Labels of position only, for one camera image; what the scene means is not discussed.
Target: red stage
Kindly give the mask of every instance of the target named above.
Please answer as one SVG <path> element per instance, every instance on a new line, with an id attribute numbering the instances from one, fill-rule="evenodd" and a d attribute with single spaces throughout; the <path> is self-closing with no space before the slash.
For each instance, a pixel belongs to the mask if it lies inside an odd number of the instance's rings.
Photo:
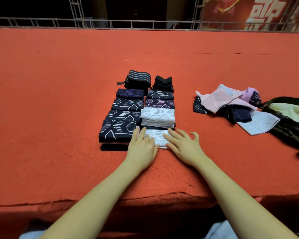
<path id="1" fill-rule="evenodd" d="M 299 34 L 1 28 L 0 238 L 33 218 L 56 220 L 124 160 L 100 151 L 98 134 L 131 69 L 152 83 L 173 77 L 177 127 L 198 132 L 207 156 L 251 196 L 299 199 L 296 149 L 193 112 L 195 91 L 219 84 L 254 87 L 263 101 L 299 97 Z M 202 177 L 160 150 L 109 223 L 214 204 Z"/>

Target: pile of clothes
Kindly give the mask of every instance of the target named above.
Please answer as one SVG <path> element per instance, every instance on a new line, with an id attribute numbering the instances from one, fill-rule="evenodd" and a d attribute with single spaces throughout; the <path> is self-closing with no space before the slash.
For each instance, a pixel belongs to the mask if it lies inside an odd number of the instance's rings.
<path id="1" fill-rule="evenodd" d="M 194 112 L 217 113 L 251 136 L 270 132 L 299 149 L 299 98 L 277 97 L 261 103 L 256 89 L 241 91 L 223 84 L 211 94 L 196 91 L 196 95 Z"/>
<path id="2" fill-rule="evenodd" d="M 111 110 L 99 133 L 102 151 L 127 151 L 136 126 L 146 127 L 145 135 L 153 137 L 160 148 L 167 148 L 163 134 L 175 128 L 174 87 L 172 77 L 156 76 L 153 88 L 150 74 L 131 70 L 118 89 Z"/>

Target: person's right hand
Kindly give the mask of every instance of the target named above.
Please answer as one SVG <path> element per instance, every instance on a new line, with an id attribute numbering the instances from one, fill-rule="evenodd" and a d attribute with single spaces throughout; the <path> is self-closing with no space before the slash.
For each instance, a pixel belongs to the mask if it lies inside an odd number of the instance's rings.
<path id="1" fill-rule="evenodd" d="M 169 141 L 166 146 L 172 150 L 181 161 L 195 167 L 200 160 L 206 157 L 199 145 L 199 135 L 196 132 L 191 132 L 190 134 L 194 136 L 192 140 L 186 132 L 180 129 L 177 129 L 177 131 L 181 135 L 171 129 L 168 129 L 171 136 L 163 134 L 164 138 Z"/>

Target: person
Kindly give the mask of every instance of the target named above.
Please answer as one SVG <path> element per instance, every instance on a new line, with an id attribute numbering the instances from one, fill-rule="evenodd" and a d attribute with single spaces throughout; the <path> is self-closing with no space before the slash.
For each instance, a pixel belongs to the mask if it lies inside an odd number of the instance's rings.
<path id="1" fill-rule="evenodd" d="M 97 238 L 116 201 L 157 154 L 158 145 L 148 135 L 144 137 L 145 130 L 134 130 L 122 164 L 51 225 L 41 239 Z M 168 131 L 171 136 L 164 135 L 167 147 L 199 171 L 227 218 L 214 224 L 206 238 L 298 238 L 205 155 L 196 132 L 190 133 L 191 139 L 180 129 L 178 133 Z"/>

